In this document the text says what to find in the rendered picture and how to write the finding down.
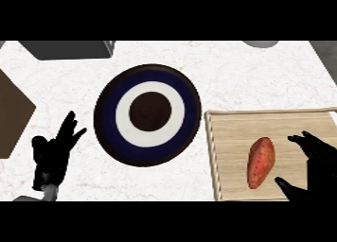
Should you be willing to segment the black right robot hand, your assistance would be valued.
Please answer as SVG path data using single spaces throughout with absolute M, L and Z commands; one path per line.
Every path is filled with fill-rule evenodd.
M 308 157 L 308 188 L 293 186 L 283 178 L 275 182 L 290 201 L 337 202 L 337 148 L 306 130 L 288 140 L 299 144 Z

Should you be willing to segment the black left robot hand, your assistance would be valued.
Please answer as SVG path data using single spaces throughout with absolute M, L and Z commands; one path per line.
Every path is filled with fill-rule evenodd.
M 74 132 L 79 121 L 76 113 L 70 112 L 57 137 L 48 140 L 43 136 L 33 138 L 34 161 L 37 163 L 33 189 L 43 191 L 51 184 L 61 186 L 65 180 L 70 152 L 88 132 Z

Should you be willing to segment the blue white brown plate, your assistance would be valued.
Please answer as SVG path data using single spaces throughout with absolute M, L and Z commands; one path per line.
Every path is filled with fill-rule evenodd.
M 119 74 L 96 101 L 99 144 L 132 166 L 170 161 L 195 138 L 200 120 L 197 88 L 188 77 L 161 64 L 139 65 Z

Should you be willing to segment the dark grey box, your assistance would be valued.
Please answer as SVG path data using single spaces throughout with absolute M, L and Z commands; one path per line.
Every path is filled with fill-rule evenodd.
M 108 59 L 114 55 L 116 41 L 21 41 L 42 61 Z

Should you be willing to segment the brown wooden block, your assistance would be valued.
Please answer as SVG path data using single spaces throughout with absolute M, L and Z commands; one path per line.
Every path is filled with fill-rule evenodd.
M 36 104 L 0 69 L 0 159 L 9 159 Z

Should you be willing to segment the orange sweet potato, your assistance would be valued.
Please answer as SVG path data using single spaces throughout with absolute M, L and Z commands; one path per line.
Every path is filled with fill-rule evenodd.
M 257 189 L 268 178 L 275 164 L 275 149 L 272 139 L 262 137 L 253 144 L 247 162 L 247 184 Z

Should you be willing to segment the grey round object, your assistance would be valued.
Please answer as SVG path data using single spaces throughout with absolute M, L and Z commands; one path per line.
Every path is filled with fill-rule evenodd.
M 244 41 L 244 43 L 257 48 L 271 48 L 280 41 Z

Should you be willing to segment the pale wooden tray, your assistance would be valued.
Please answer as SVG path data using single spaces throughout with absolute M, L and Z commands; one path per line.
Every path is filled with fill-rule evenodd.
M 337 147 L 337 107 L 314 110 L 207 112 L 207 140 L 219 201 L 284 201 L 274 181 L 284 178 L 294 186 L 308 186 L 308 157 L 288 137 L 309 131 Z M 275 149 L 275 165 L 259 188 L 247 185 L 247 161 L 254 142 L 268 137 Z

